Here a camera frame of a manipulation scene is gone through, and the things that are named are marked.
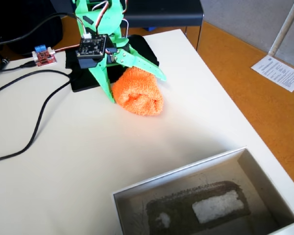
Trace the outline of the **green gripper with motor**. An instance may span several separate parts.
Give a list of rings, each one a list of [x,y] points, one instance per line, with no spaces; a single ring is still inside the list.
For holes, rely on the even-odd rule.
[[[99,83],[102,90],[112,103],[116,103],[113,98],[110,80],[107,74],[107,67],[121,65],[122,67],[137,67],[146,72],[153,74],[162,81],[167,77],[161,69],[140,55],[137,50],[129,47],[129,40],[116,34],[99,34],[98,35],[98,64],[89,68],[89,72]]]

